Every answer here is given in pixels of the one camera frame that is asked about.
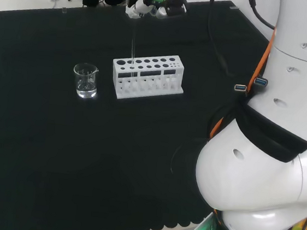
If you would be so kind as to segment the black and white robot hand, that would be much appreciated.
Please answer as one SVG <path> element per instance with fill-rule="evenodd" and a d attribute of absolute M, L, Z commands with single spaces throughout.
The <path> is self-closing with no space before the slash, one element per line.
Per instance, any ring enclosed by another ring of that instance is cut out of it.
<path fill-rule="evenodd" d="M 131 19 L 151 15 L 158 19 L 187 13 L 186 0 L 127 0 L 125 13 Z"/>

